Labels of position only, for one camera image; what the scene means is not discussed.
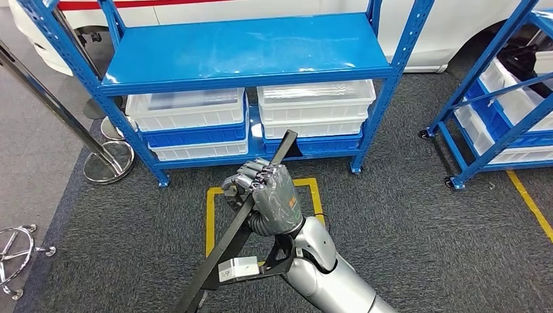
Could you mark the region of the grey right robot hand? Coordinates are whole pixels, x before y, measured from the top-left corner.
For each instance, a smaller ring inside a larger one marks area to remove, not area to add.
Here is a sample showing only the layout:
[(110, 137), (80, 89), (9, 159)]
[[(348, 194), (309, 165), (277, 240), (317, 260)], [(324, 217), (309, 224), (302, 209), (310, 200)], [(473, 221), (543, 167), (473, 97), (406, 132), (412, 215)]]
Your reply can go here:
[(297, 191), (287, 167), (263, 158), (244, 163), (225, 178), (221, 188), (231, 208), (238, 210), (251, 196), (254, 208), (248, 227), (264, 237), (293, 233), (303, 223)]

